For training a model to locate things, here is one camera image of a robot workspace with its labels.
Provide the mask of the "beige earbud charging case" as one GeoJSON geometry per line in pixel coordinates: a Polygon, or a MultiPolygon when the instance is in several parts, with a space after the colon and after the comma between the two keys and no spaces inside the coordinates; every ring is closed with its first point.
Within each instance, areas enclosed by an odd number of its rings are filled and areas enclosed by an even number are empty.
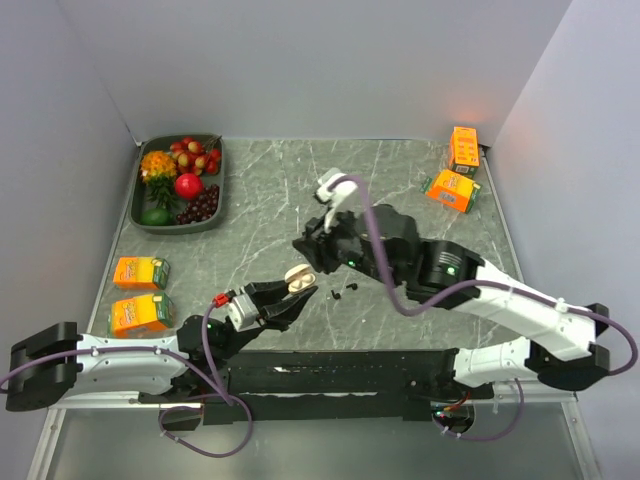
{"type": "Polygon", "coordinates": [[[316,275],[309,264],[298,264],[286,272],[284,281],[289,294],[298,294],[315,285],[316,275]]]}

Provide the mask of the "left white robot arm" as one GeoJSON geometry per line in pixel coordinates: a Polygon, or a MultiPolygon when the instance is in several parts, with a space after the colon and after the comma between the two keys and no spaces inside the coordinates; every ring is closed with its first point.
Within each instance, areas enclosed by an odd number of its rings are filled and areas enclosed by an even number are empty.
{"type": "Polygon", "coordinates": [[[268,330],[284,332],[318,287],[253,282],[215,297],[212,313],[188,317],[176,333],[116,339],[80,333],[60,322],[14,344],[1,380],[9,412],[45,409],[85,394],[137,392],[184,402],[206,385],[223,392],[220,368],[268,330]]]}

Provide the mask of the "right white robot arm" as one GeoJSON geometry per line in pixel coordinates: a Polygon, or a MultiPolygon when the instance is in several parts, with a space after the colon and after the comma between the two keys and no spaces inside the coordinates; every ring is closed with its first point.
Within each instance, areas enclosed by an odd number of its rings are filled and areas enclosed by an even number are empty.
{"type": "Polygon", "coordinates": [[[457,348],[436,375],[438,390],[459,398],[469,388],[511,379],[536,379],[564,391],[582,391],[610,373],[610,353],[598,345],[606,314],[594,304],[575,307],[543,295],[461,245],[420,237],[414,218],[390,205],[373,209],[391,284],[408,299],[472,314],[518,333],[501,344],[457,348]]]}

